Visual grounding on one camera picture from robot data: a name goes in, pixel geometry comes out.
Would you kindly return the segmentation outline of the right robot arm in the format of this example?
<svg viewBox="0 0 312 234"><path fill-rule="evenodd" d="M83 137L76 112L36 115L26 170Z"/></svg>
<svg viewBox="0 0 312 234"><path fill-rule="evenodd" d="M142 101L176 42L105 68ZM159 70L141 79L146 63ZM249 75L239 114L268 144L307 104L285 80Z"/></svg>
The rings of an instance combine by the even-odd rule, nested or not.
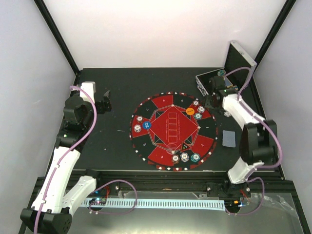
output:
<svg viewBox="0 0 312 234"><path fill-rule="evenodd" d="M277 125L257 114L238 94L224 90L207 95L205 106L228 112L242 129L239 158L223 181L207 184L206 191L224 197L237 196L243 184L258 169L274 169L281 164L283 153L277 138Z"/></svg>

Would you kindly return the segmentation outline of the brown chip stack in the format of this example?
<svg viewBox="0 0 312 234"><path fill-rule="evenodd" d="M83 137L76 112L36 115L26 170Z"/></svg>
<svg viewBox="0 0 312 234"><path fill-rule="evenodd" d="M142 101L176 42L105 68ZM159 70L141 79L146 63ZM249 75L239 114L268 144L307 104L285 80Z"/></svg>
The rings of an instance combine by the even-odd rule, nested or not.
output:
<svg viewBox="0 0 312 234"><path fill-rule="evenodd" d="M197 100L193 101L193 106L197 107L199 105L199 102Z"/></svg>
<svg viewBox="0 0 312 234"><path fill-rule="evenodd" d="M142 123L144 121L142 116L137 116L136 120L138 123Z"/></svg>

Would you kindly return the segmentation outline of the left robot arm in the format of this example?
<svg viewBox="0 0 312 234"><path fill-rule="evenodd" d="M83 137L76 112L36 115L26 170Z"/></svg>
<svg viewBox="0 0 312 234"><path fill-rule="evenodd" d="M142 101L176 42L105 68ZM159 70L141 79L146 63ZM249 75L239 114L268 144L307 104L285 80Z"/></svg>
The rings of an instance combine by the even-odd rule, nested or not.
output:
<svg viewBox="0 0 312 234"><path fill-rule="evenodd" d="M95 172L81 176L73 188L66 190L97 116L112 109L110 91L102 100L93 101L94 90L84 91L77 86L72 89L77 94L65 101L64 118L43 186L31 207L20 214L23 224L35 234L68 233L74 213L86 197L104 191L105 183Z"/></svg>

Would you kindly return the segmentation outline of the blue card deck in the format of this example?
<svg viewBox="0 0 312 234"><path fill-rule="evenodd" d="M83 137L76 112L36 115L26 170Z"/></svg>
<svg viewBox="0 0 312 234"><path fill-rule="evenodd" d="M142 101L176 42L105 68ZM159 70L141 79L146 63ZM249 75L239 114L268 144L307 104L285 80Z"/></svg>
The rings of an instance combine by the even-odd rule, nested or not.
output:
<svg viewBox="0 0 312 234"><path fill-rule="evenodd" d="M235 148L236 147L236 139L235 139L235 132L234 131L222 131L222 146L228 148Z"/></svg>

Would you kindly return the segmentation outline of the black triangular marker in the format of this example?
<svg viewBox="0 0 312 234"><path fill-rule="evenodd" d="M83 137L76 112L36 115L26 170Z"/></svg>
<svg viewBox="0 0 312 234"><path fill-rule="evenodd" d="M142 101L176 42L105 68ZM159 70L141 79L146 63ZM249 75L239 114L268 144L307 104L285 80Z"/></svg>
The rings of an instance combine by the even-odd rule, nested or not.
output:
<svg viewBox="0 0 312 234"><path fill-rule="evenodd" d="M185 152L185 151L191 150L191 148L192 148L192 147L191 147L190 145L188 145L188 144L185 143L185 142L182 142L180 151L181 151L181 152Z"/></svg>

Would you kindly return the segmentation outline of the clear round dealer button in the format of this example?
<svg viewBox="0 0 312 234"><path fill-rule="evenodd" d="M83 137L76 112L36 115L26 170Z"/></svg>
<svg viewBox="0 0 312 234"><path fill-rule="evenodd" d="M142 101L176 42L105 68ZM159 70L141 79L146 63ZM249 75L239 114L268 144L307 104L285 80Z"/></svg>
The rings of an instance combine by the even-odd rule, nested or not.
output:
<svg viewBox="0 0 312 234"><path fill-rule="evenodd" d="M176 149L178 148L178 146L174 143L169 143L168 145L166 145L167 149L166 151L172 155L175 154Z"/></svg>

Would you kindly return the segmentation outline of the blue small blind button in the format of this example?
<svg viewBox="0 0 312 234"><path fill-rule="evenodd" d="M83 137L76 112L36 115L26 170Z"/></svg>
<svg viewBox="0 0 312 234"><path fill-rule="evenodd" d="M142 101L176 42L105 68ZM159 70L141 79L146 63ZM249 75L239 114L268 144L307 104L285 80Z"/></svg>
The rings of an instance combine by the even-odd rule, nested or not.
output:
<svg viewBox="0 0 312 234"><path fill-rule="evenodd" d="M152 127L152 123L150 121L145 121L145 122L143 122L142 127L144 129L148 130Z"/></svg>

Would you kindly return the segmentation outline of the grey white chip stack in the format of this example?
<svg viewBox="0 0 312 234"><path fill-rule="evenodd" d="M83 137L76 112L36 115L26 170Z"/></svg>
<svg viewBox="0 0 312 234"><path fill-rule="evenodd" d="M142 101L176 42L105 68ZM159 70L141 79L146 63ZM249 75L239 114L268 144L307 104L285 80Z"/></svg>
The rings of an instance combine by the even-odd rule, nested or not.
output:
<svg viewBox="0 0 312 234"><path fill-rule="evenodd" d="M231 114L230 114L229 112L226 111L226 112L224 113L224 116L226 116L226 117L231 117Z"/></svg>

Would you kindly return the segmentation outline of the orange big blind button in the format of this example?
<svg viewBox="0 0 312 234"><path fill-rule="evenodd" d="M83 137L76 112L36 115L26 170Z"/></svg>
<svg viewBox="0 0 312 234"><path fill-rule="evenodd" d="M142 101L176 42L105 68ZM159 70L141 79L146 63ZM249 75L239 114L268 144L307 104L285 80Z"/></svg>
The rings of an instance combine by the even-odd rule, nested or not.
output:
<svg viewBox="0 0 312 234"><path fill-rule="evenodd" d="M192 116L195 114L195 110L193 108L189 107L186 109L186 114L189 116Z"/></svg>

